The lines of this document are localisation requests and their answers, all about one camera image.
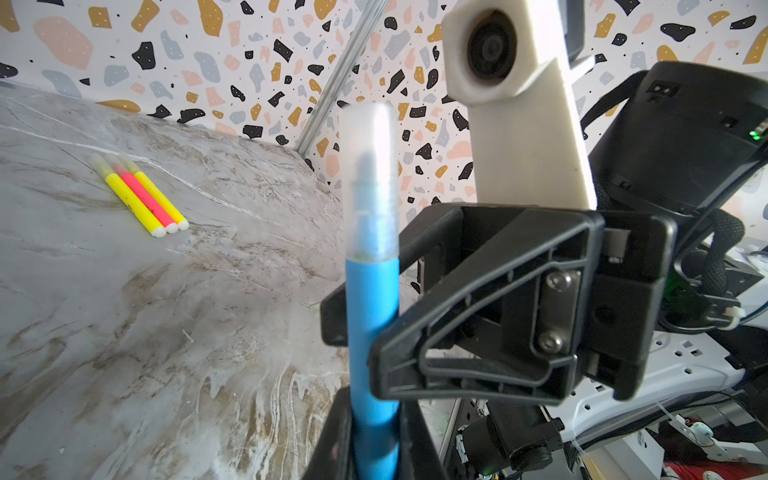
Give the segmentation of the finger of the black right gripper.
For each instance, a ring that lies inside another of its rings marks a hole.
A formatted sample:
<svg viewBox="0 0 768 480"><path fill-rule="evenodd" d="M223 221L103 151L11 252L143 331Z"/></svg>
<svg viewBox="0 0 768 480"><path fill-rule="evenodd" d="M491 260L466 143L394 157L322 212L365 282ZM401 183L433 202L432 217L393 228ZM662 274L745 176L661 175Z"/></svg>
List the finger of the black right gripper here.
<svg viewBox="0 0 768 480"><path fill-rule="evenodd" d="M383 262L354 261L346 282L320 303L320 332L328 346L346 347L349 333L367 333L375 340L397 319L399 276L427 258L429 287L460 262L463 212L460 204L441 203L422 210L399 234L399 250Z"/></svg>

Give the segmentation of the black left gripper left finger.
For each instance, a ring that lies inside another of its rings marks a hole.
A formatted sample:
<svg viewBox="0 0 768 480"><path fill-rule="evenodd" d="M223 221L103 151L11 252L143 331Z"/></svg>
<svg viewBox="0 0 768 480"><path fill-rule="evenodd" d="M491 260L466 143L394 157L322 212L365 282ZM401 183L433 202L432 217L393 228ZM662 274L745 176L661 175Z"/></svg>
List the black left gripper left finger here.
<svg viewBox="0 0 768 480"><path fill-rule="evenodd" d="M354 478L353 426L350 388L341 388L334 397L303 480Z"/></svg>

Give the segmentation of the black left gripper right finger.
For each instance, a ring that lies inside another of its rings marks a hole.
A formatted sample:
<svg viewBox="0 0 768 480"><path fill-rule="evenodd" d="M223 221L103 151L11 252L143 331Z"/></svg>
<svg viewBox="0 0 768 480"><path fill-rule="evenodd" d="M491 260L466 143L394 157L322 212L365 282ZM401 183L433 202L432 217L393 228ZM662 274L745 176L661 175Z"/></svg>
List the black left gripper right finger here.
<svg viewBox="0 0 768 480"><path fill-rule="evenodd" d="M438 457L426 421L416 401L400 404L400 453L398 478L400 480L448 480Z"/></svg>

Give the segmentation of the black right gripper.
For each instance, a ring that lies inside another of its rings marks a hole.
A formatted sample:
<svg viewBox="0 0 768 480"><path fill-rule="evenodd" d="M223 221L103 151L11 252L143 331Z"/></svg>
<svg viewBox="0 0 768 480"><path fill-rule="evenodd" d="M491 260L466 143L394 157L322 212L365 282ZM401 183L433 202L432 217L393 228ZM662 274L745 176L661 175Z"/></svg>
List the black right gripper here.
<svg viewBox="0 0 768 480"><path fill-rule="evenodd" d="M675 222L632 211L462 212L458 266L429 287L428 259L418 260L421 297L375 342L374 392L383 400L557 405L580 380L579 349L586 377L618 401L632 399L660 314Z"/></svg>

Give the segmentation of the blue highlighter pen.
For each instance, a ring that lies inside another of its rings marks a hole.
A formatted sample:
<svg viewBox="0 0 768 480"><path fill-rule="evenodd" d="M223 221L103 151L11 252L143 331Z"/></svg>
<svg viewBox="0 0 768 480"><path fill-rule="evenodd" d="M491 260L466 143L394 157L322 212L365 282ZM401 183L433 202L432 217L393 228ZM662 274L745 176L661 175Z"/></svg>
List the blue highlighter pen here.
<svg viewBox="0 0 768 480"><path fill-rule="evenodd" d="M367 333L349 333L353 454L359 479L394 479L398 475L399 403L383 400L374 392L378 337L371 340Z"/></svg>

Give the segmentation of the pink highlighter pen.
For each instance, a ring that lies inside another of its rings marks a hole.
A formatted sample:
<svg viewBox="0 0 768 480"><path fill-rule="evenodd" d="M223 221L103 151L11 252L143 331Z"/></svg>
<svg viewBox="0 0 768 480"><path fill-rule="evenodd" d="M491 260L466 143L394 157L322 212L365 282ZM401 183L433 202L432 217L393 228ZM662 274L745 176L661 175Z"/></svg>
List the pink highlighter pen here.
<svg viewBox="0 0 768 480"><path fill-rule="evenodd" d="M160 206L121 160L116 155L108 154L106 161L114 170L115 175L125 184L125 190L128 192L129 199L128 206L145 229L155 238L162 238L166 234L176 233L178 225L172 217Z"/></svg>

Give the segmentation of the yellow highlighter pen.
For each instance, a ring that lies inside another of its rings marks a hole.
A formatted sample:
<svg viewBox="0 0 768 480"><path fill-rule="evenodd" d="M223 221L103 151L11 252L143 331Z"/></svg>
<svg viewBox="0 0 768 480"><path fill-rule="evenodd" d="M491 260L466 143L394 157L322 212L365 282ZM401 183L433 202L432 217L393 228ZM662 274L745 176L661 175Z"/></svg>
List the yellow highlighter pen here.
<svg viewBox="0 0 768 480"><path fill-rule="evenodd" d="M166 235L165 227L115 172L104 157L98 153L92 154L88 162L152 237L162 238Z"/></svg>
<svg viewBox="0 0 768 480"><path fill-rule="evenodd" d="M134 175L138 182L144 187L149 195L163 208L165 213L176 224L170 233L176 231L185 231L189 228L189 221L172 204L172 202L161 192L161 190L151 181L151 179L140 169L140 167L125 153L120 153L118 158L124 166Z"/></svg>

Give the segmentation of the clear pen cap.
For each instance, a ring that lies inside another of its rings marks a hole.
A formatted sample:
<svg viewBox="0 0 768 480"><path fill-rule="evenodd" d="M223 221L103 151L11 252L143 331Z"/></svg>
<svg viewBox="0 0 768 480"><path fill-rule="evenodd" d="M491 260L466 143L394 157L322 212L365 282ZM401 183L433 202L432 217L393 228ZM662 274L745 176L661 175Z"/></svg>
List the clear pen cap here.
<svg viewBox="0 0 768 480"><path fill-rule="evenodd" d="M380 263L399 253L398 149L391 106L346 107L340 117L346 257Z"/></svg>

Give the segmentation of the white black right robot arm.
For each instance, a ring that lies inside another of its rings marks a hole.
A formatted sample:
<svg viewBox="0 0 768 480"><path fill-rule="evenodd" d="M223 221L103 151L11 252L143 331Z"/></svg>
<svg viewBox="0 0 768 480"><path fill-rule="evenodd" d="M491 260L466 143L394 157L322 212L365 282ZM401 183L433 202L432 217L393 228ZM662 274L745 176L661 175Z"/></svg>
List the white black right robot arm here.
<svg viewBox="0 0 768 480"><path fill-rule="evenodd" d="M309 472L339 479L514 478L592 427L711 393L676 337L741 336L723 204L767 163L767 84L661 62L586 114L622 112L593 152L594 211L436 204L398 258L357 267L320 309L360 353Z"/></svg>

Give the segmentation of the metal corner post right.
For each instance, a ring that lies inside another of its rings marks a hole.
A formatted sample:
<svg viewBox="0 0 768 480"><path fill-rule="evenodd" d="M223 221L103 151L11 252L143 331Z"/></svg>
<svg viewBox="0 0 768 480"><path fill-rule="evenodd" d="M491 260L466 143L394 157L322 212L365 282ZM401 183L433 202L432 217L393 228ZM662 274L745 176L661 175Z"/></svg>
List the metal corner post right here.
<svg viewBox="0 0 768 480"><path fill-rule="evenodd" d="M368 1L361 17L352 31L347 46L338 58L328 82L320 94L318 103L310 115L302 133L298 137L296 151L305 158L310 151L312 141L321 129L324 119L329 114L338 99L342 87L357 59L364 50L367 42L376 29L377 23L385 13L389 2L387 0Z"/></svg>

